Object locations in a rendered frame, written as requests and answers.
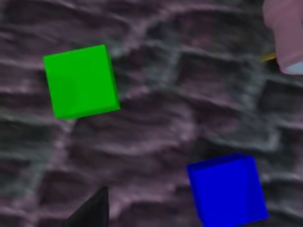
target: blue block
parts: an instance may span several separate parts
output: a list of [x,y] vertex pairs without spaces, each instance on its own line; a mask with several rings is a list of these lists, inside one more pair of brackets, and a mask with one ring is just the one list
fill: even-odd
[[236,227],[268,218],[254,158],[233,154],[187,166],[204,227]]

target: textured ground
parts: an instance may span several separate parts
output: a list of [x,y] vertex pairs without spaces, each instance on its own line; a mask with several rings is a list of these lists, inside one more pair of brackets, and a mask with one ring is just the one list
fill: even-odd
[[[256,157],[271,212],[303,226],[303,78],[262,0],[2,0],[0,227],[58,227],[110,187],[111,227],[200,227],[185,165]],[[108,44],[122,110],[53,119],[42,56]]]

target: yellow object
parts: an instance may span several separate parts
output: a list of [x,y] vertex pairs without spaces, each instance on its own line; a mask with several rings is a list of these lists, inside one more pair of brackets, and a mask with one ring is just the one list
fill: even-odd
[[270,60],[273,60],[276,58],[276,54],[275,53],[270,53],[270,54],[267,54],[265,56],[262,57],[262,62],[265,62],[265,61],[270,61]]

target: green block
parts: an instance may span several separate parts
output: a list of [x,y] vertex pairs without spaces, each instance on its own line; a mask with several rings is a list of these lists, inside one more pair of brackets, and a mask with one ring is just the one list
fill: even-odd
[[120,109],[104,45],[43,57],[55,118],[75,119]]

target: pink cylinder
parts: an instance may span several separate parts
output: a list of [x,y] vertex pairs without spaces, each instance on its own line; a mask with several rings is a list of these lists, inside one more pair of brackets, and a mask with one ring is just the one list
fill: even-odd
[[263,17],[274,33],[280,70],[303,75],[303,0],[265,0]]

